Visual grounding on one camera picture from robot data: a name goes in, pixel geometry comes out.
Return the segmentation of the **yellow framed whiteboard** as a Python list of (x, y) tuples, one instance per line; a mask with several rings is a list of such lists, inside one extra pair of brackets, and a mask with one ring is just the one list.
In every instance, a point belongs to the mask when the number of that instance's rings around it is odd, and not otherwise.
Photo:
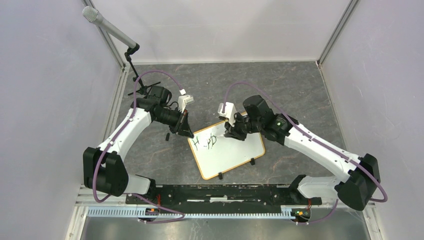
[(260, 133), (248, 134), (244, 141), (226, 137), (215, 137), (225, 133), (225, 122), (219, 121), (194, 133), (188, 138), (200, 175), (204, 180), (218, 177), (234, 168), (260, 158), (266, 152)]

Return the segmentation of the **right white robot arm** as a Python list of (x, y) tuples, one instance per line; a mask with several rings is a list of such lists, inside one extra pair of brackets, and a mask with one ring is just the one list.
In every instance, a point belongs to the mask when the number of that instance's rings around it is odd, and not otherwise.
[(302, 204), (311, 198), (338, 199), (356, 211), (362, 211), (381, 187), (376, 157), (348, 152), (308, 130), (295, 118), (275, 113), (260, 95), (243, 102), (246, 114), (237, 112), (233, 103), (221, 103), (218, 114), (225, 121), (224, 137), (244, 141), (248, 135), (259, 133), (267, 140), (296, 150), (320, 164), (332, 177), (300, 175), (289, 189), (289, 199)]

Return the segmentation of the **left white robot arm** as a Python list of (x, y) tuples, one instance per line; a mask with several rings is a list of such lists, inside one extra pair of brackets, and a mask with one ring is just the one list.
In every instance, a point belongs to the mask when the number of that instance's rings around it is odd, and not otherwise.
[(136, 193), (145, 204), (156, 200), (157, 190), (151, 186), (153, 180), (128, 174), (124, 160), (135, 140), (153, 122), (168, 126), (172, 134), (194, 137), (186, 110), (186, 106), (194, 102), (193, 96), (180, 90), (174, 109), (170, 108), (171, 98), (168, 89), (152, 86), (146, 96), (136, 98), (127, 116), (104, 142), (83, 152), (85, 187), (115, 197)]

